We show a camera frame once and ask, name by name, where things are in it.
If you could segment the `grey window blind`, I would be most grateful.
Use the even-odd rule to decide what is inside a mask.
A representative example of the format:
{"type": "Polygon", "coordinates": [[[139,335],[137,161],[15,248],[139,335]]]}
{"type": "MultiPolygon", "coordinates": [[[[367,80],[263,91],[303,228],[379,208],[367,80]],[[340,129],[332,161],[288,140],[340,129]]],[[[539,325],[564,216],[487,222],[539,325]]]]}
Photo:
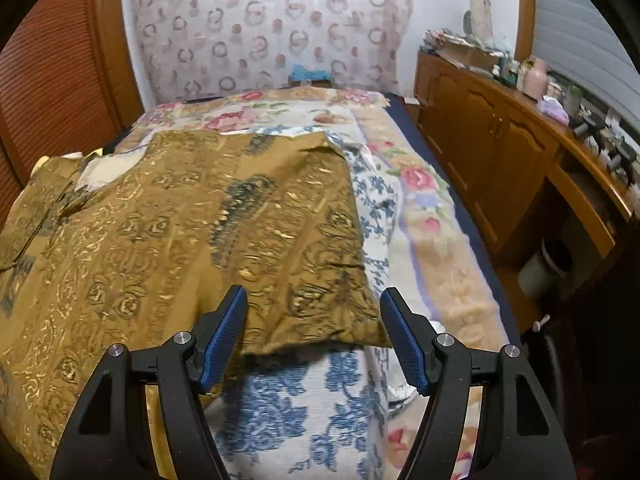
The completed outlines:
{"type": "Polygon", "coordinates": [[[533,55],[639,128],[639,73],[590,0],[536,0],[533,55]]]}

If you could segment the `purple small object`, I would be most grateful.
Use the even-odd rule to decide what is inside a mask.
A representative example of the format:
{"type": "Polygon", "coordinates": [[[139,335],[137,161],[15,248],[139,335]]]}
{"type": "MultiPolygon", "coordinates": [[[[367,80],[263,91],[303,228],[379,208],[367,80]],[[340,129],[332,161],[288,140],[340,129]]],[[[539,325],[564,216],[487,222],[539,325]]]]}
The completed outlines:
{"type": "Polygon", "coordinates": [[[553,96],[542,96],[537,102],[537,110],[562,125],[568,126],[570,124],[570,116],[564,110],[563,105],[553,96]]]}

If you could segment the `blue folded cloth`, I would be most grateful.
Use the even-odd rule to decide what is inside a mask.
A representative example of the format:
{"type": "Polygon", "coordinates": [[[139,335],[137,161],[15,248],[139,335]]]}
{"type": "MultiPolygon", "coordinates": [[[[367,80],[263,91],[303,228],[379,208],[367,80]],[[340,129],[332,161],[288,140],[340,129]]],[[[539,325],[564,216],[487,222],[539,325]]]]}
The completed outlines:
{"type": "Polygon", "coordinates": [[[332,82],[332,76],[327,70],[316,70],[315,68],[312,70],[302,64],[293,64],[288,80],[290,84],[303,84],[304,82],[310,82],[311,84],[315,84],[316,82],[322,82],[322,84],[324,84],[327,82],[330,84],[332,82]]]}

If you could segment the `brown gold patterned cloth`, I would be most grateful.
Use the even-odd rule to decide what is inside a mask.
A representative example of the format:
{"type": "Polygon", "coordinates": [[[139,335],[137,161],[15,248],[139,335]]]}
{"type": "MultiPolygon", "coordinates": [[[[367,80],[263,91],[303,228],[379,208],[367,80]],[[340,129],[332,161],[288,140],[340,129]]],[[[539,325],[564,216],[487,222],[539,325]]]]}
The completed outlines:
{"type": "MultiPolygon", "coordinates": [[[[230,186],[276,166],[243,146],[239,133],[164,131],[103,188],[76,191],[86,164],[55,157],[18,196],[1,233],[1,429],[37,478],[108,346],[162,344],[244,287],[230,186]]],[[[204,411],[239,366],[247,321],[204,411]]]]}

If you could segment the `pink bottle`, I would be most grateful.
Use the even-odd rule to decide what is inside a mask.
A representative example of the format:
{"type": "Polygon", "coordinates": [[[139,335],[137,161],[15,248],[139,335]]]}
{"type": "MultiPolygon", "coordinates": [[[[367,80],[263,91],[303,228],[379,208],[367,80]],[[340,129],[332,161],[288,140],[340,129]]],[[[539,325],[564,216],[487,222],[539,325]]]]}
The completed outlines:
{"type": "Polygon", "coordinates": [[[548,88],[548,67],[541,58],[533,58],[533,65],[530,66],[525,78],[523,93],[529,98],[539,101],[548,88]]]}

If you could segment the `circle patterned curtain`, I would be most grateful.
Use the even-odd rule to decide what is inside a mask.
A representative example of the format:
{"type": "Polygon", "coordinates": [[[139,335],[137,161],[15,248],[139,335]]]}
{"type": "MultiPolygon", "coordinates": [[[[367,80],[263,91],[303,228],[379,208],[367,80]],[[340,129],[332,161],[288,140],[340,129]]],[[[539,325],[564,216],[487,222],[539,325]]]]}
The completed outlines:
{"type": "Polygon", "coordinates": [[[413,0],[129,0],[156,102],[287,87],[297,67],[338,88],[397,91],[413,0]]]}

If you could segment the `wooden louvered closet door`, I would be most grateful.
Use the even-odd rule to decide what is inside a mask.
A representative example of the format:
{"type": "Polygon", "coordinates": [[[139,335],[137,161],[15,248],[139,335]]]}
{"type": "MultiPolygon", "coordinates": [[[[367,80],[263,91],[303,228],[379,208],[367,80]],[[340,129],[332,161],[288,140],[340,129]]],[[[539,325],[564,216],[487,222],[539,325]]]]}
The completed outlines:
{"type": "Polygon", "coordinates": [[[143,105],[122,0],[38,0],[1,50],[1,212],[42,156],[114,151],[143,105]]]}

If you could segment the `white blue floral sheet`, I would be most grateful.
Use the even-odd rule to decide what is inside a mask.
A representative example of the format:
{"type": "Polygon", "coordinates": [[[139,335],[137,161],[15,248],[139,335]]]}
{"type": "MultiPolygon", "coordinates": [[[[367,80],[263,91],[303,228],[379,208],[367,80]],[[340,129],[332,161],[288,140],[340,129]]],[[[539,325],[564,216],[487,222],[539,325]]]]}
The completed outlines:
{"type": "Polygon", "coordinates": [[[240,133],[272,177],[233,183],[229,257],[250,300],[239,366],[205,415],[235,479],[377,479],[390,407],[378,300],[398,194],[358,138],[320,127],[240,133]]]}

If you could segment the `beige cloth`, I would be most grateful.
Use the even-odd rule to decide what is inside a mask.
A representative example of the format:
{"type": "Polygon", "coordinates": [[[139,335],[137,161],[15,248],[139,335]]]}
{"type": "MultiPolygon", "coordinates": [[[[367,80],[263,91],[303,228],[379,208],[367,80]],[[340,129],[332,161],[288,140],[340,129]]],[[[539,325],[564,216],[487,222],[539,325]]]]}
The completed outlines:
{"type": "Polygon", "coordinates": [[[92,192],[103,188],[136,166],[143,155],[144,151],[139,148],[127,153],[109,154],[91,159],[82,170],[75,190],[92,192]]]}

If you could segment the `wooden sideboard cabinet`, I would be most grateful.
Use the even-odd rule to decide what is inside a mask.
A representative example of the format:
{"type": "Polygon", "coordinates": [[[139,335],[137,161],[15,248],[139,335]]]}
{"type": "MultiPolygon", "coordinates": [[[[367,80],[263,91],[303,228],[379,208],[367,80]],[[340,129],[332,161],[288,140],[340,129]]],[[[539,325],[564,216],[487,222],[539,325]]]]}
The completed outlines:
{"type": "Polygon", "coordinates": [[[567,298],[613,263],[634,207],[570,128],[434,54],[419,53],[414,94],[422,136],[499,266],[550,256],[567,298]]]}

